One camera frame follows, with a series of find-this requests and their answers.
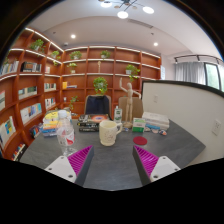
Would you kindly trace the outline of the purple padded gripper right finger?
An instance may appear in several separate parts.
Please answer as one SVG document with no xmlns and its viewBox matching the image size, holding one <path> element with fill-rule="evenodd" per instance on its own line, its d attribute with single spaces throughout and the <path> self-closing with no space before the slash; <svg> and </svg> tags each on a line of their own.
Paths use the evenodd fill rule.
<svg viewBox="0 0 224 224">
<path fill-rule="evenodd" d="M 137 145 L 133 157 L 143 186 L 180 170 L 167 156 L 158 157 Z"/>
</svg>

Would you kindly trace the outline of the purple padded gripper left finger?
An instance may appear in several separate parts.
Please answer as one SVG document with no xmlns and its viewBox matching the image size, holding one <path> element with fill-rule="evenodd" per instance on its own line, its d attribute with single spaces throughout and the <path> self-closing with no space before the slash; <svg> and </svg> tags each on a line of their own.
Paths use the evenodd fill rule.
<svg viewBox="0 0 224 224">
<path fill-rule="evenodd" d="M 83 186 L 93 156 L 94 147 L 90 145 L 68 157 L 59 156 L 46 168 L 46 171 Z"/>
</svg>

